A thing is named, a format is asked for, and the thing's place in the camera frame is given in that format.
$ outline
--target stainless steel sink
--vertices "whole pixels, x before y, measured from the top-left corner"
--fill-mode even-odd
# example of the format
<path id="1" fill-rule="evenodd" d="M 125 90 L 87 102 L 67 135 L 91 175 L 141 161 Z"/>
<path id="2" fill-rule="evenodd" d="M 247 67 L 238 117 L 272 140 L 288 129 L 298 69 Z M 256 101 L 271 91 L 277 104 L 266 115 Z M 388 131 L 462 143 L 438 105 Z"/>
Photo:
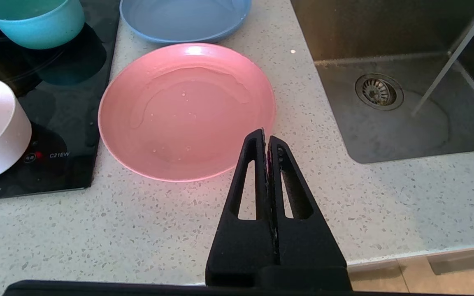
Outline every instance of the stainless steel sink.
<path id="1" fill-rule="evenodd" d="M 474 34 L 433 84 L 474 24 L 474 0 L 292 5 L 354 160 L 474 151 Z"/>

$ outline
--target drain strainer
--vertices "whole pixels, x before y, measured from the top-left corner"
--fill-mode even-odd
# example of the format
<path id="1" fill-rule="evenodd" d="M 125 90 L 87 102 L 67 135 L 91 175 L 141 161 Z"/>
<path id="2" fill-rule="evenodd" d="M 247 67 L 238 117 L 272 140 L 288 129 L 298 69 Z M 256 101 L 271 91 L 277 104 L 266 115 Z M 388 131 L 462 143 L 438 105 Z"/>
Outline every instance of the drain strainer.
<path id="1" fill-rule="evenodd" d="M 366 74 L 356 82 L 356 94 L 378 110 L 393 110 L 403 103 L 403 91 L 396 80 L 381 74 Z"/>

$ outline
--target floor tile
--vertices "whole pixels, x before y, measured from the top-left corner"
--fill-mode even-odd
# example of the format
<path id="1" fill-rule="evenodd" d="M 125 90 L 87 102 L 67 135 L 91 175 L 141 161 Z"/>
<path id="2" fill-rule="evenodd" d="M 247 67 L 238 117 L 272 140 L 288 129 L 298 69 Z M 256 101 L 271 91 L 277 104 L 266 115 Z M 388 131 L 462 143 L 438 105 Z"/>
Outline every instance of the floor tile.
<path id="1" fill-rule="evenodd" d="M 349 277 L 354 291 L 407 292 L 397 262 L 387 268 L 349 272 Z"/>
<path id="2" fill-rule="evenodd" d="M 398 262 L 411 293 L 474 294 L 474 270 L 436 275 L 426 257 Z"/>

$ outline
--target speckled white countertop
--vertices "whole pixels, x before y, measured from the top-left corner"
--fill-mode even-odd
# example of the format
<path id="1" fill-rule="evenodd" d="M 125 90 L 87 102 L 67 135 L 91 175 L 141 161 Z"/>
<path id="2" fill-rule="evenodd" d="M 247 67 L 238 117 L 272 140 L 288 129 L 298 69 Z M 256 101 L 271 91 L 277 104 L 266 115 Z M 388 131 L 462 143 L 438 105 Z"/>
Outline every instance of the speckled white countertop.
<path id="1" fill-rule="evenodd" d="M 290 145 L 349 264 L 474 247 L 474 153 L 353 161 L 289 0 L 255 0 L 222 45 L 269 77 L 275 135 Z M 152 49 L 121 23 L 112 75 Z M 22 279 L 202 282 L 232 174 L 150 180 L 101 144 L 89 189 L 0 200 L 0 295 Z"/>

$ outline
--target black glass cooktop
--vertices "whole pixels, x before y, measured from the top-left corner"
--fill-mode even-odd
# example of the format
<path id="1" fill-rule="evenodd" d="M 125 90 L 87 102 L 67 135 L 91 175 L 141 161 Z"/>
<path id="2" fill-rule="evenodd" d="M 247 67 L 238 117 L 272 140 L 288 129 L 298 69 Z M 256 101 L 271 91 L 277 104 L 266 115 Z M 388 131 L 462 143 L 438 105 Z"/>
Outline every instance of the black glass cooktop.
<path id="1" fill-rule="evenodd" d="M 25 49 L 0 31 L 0 80 L 32 123 L 21 159 L 0 175 L 0 198 L 89 187 L 98 105 L 109 82 L 120 0 L 81 0 L 86 24 L 69 43 Z"/>

